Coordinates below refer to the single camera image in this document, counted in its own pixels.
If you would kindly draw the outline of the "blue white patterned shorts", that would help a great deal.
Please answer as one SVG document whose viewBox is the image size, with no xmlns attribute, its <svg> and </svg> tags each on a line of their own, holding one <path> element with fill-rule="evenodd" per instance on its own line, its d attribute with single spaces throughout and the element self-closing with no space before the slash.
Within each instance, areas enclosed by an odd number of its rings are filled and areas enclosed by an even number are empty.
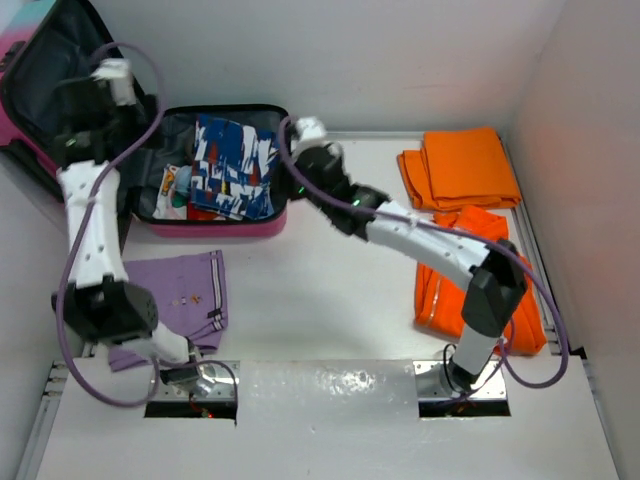
<svg viewBox="0 0 640 480">
<path fill-rule="evenodd" d="M 275 133 L 198 115 L 191 204 L 234 220 L 261 220 L 272 215 L 270 183 L 279 159 Z"/>
</svg>

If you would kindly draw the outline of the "blue pink cat-ear headphones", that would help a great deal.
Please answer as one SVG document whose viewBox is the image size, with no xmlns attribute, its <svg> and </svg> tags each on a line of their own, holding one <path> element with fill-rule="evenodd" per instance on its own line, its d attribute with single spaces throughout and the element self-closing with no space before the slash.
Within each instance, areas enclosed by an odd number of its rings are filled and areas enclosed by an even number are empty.
<svg viewBox="0 0 640 480">
<path fill-rule="evenodd" d="M 173 188 L 176 194 L 189 198 L 191 195 L 192 167 L 184 165 L 174 174 Z"/>
</svg>

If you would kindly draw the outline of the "rainbow striped white t-shirt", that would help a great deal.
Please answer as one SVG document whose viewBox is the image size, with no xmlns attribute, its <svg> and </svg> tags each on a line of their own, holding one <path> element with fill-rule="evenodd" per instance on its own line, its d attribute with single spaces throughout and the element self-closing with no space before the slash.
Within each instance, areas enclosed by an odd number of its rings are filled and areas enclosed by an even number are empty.
<svg viewBox="0 0 640 480">
<path fill-rule="evenodd" d="M 191 195 L 189 198 L 184 198 L 175 193 L 173 182 L 174 174 L 178 168 L 178 166 L 170 164 L 165 166 L 152 217 L 156 220 L 175 221 L 226 220 L 225 216 L 196 208 L 191 202 Z"/>
</svg>

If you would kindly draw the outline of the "purple shirt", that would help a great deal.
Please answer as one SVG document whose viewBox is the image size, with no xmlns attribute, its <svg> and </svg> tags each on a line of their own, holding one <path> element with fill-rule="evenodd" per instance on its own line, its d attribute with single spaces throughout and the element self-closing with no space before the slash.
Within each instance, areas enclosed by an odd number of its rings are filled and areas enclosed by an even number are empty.
<svg viewBox="0 0 640 480">
<path fill-rule="evenodd" d="M 125 263 L 129 279 L 149 290 L 159 319 L 205 353 L 216 351 L 229 324 L 220 250 Z"/>
</svg>

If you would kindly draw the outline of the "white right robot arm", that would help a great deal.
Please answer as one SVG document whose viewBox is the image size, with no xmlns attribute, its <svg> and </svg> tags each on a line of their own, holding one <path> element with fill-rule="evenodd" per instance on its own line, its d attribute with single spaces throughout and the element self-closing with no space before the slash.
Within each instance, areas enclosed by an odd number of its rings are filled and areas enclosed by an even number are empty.
<svg viewBox="0 0 640 480">
<path fill-rule="evenodd" d="M 307 199 L 341 233 L 402 253 L 463 292 L 463 332 L 442 361 L 438 388 L 452 398 L 469 395 L 527 291 L 515 246 L 411 217 L 385 193 L 352 182 L 330 145 L 298 156 L 282 147 L 281 156 L 295 180 L 294 197 Z"/>
</svg>

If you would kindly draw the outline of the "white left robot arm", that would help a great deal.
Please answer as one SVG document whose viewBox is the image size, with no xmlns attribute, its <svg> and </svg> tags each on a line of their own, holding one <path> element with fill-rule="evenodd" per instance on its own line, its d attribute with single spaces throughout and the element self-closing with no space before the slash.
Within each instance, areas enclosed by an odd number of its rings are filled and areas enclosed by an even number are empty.
<svg viewBox="0 0 640 480">
<path fill-rule="evenodd" d="M 168 364 L 190 359 L 189 341 L 160 319 L 152 294 L 129 280 L 121 257 L 113 155 L 148 134 L 138 125 L 131 74 L 94 72 L 61 82 L 54 139 L 69 236 L 69 268 L 55 311 L 81 338 Z"/>
</svg>

